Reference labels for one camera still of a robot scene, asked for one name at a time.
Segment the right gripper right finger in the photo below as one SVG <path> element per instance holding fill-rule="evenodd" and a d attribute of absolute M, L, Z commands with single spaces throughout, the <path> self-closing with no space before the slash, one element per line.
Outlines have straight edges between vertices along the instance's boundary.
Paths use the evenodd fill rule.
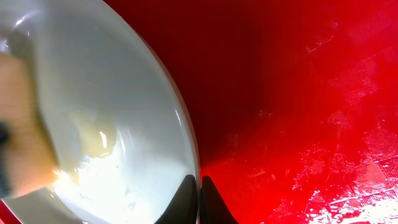
<path fill-rule="evenodd" d="M 200 190 L 201 224 L 238 224 L 232 216 L 214 182 L 203 176 Z"/>

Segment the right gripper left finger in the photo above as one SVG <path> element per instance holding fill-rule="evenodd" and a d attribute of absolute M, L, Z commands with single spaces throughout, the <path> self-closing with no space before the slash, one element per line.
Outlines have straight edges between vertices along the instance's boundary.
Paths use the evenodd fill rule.
<path fill-rule="evenodd" d="M 186 175 L 175 195 L 155 224 L 196 224 L 198 213 L 197 183 Z"/>

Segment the pale green plate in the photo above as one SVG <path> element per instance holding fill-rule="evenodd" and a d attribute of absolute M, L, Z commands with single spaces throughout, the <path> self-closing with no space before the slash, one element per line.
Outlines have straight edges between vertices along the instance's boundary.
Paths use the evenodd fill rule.
<path fill-rule="evenodd" d="M 197 179 L 195 140 L 171 76 L 103 1 L 1 1 L 1 50 L 35 75 L 60 165 L 16 199 L 22 223 L 155 223 Z"/>

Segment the green and yellow sponge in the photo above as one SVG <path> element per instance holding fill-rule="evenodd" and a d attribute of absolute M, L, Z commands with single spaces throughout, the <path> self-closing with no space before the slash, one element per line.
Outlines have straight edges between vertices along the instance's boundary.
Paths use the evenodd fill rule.
<path fill-rule="evenodd" d="M 52 185 L 58 169 L 25 63 L 1 53 L 1 198 Z"/>

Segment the red plastic tray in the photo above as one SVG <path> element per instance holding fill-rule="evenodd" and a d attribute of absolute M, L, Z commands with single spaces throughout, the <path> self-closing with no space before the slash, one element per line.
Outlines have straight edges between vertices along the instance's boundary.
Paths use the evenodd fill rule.
<path fill-rule="evenodd" d="M 103 1 L 238 223 L 397 222 L 396 1 Z"/>

